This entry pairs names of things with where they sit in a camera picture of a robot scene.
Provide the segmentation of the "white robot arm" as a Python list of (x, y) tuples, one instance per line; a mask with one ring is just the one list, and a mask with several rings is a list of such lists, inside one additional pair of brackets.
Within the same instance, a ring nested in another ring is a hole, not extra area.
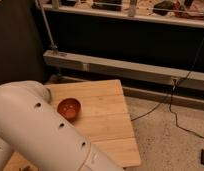
[(36, 81), (0, 85), (0, 137), (42, 171), (124, 171), (50, 105)]

